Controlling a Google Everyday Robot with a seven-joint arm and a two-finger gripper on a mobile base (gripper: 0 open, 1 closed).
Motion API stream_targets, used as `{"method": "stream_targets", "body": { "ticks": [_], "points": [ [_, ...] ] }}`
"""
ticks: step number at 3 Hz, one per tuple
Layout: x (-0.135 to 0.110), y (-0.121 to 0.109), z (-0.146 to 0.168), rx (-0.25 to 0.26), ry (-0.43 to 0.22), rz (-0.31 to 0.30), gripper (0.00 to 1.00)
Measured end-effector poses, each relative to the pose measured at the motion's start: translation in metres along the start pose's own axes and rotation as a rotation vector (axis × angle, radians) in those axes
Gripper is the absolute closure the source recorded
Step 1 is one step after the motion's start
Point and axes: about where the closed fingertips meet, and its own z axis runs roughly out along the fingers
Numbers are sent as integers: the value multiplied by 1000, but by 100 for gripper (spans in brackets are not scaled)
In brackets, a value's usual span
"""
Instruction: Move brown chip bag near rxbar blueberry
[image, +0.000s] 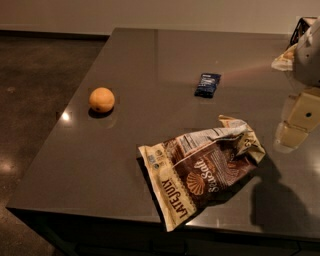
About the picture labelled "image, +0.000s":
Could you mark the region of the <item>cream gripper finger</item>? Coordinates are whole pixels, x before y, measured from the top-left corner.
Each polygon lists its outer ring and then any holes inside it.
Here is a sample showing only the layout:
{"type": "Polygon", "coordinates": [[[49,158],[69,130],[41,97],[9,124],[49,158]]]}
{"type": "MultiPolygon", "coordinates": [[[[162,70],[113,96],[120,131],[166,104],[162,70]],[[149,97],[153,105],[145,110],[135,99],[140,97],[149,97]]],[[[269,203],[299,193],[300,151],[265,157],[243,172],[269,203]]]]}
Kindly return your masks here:
{"type": "Polygon", "coordinates": [[[281,122],[275,133],[274,149],[281,153],[291,153],[296,150],[308,137],[308,133],[281,122]]]}

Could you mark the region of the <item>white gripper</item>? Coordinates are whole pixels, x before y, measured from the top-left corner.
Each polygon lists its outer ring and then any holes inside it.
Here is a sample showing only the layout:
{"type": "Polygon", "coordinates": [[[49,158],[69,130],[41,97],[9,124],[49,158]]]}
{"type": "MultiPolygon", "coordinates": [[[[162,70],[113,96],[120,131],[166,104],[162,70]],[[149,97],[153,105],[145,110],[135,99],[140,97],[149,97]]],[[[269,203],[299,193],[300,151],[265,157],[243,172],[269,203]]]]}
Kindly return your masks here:
{"type": "Polygon", "coordinates": [[[305,132],[320,124],[320,18],[299,38],[294,51],[294,78],[307,86],[285,101],[282,120],[305,132]]]}

